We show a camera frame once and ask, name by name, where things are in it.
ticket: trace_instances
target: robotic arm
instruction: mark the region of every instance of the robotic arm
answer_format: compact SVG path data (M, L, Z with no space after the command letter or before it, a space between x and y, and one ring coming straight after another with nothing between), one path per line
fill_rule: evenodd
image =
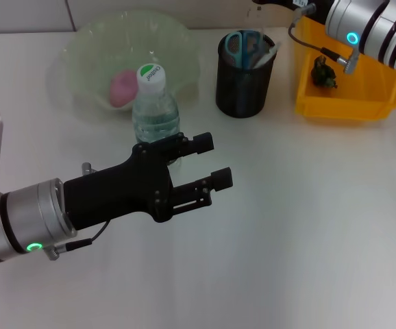
M349 66L349 60L359 53L372 57L396 69L396 0L253 0L264 5L283 5L299 10L298 3L315 4L315 11L307 16L324 24L326 34L349 45L354 54L348 60L337 60Z
M0 117L0 148L3 124ZM62 183L59 179L0 193L0 262L44 249L51 260L62 252L90 245L84 239L55 246L78 230L132 212L146 212L158 223L210 206L210 191L233 186L230 168L183 186L174 187L167 163L213 149L212 135L188 140L182 133L155 143L134 146L131 157L118 166L93 171Z

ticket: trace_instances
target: blue scissors handle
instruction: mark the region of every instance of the blue scissors handle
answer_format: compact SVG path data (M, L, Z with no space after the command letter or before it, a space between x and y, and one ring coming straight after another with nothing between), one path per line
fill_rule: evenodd
M248 38L253 36L256 40L253 45L253 49L248 51ZM243 35L243 48L242 48L242 66L244 69L250 69L251 67L251 58L253 55L260 51L260 46L262 45L260 40L260 33L257 31L244 31Z
M229 47L230 40L235 37L238 37L239 40L238 52L236 53L232 52ZM243 37L240 32L230 33L225 38L225 51L233 57L236 67L242 67Z

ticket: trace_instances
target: connector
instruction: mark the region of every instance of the connector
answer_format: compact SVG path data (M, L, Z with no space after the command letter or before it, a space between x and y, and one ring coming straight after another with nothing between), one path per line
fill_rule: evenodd
M323 55L326 55L328 58L330 58L334 62L338 62L338 59L341 58L341 55L339 53L336 53L335 51L332 51L325 47L321 48L321 53Z
M314 14L316 11L317 6L315 5L315 3L310 3L309 5L305 5L304 7L297 8L294 11L293 24L297 24L303 16Z

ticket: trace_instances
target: blue indicator light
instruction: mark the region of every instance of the blue indicator light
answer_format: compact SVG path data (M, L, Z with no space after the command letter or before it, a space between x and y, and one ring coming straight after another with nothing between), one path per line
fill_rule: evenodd
M360 42L360 37L355 32L350 32L347 34L347 41L352 45L357 45Z

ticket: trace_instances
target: dark green vegetable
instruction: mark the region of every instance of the dark green vegetable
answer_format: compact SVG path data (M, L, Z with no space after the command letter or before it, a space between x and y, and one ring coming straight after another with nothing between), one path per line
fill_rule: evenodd
M336 74L332 67L326 65L326 57L320 56L314 62L314 68L310 73L314 85L325 88L338 88L335 79Z

